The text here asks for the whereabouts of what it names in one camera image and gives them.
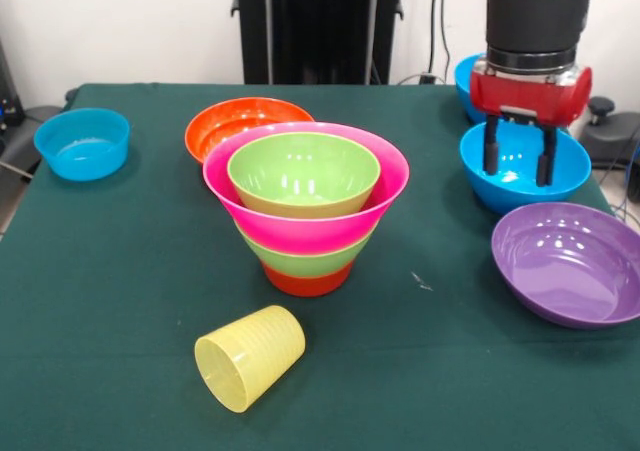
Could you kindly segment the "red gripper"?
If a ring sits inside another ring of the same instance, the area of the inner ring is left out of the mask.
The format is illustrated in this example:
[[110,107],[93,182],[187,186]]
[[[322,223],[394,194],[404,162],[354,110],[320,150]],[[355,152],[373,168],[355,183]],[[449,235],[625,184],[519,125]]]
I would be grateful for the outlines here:
[[574,65],[560,73],[522,75],[506,73],[480,57],[473,64],[470,98],[487,116],[484,129],[483,170],[496,174],[499,117],[541,124],[543,151],[538,157],[536,185],[550,186],[557,147],[557,128],[568,126],[583,113],[590,98],[593,71]]

